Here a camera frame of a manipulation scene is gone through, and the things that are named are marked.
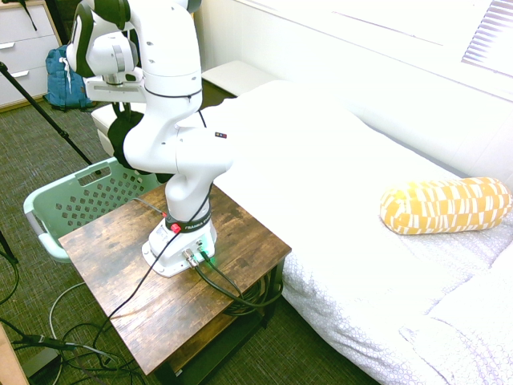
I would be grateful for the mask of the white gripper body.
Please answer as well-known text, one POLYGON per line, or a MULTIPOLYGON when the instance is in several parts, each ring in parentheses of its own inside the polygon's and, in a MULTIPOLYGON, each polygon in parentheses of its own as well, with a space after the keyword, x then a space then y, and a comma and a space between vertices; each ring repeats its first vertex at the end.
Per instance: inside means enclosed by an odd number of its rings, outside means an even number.
POLYGON ((145 102, 142 71, 121 72, 85 78, 89 99, 104 102, 145 102))

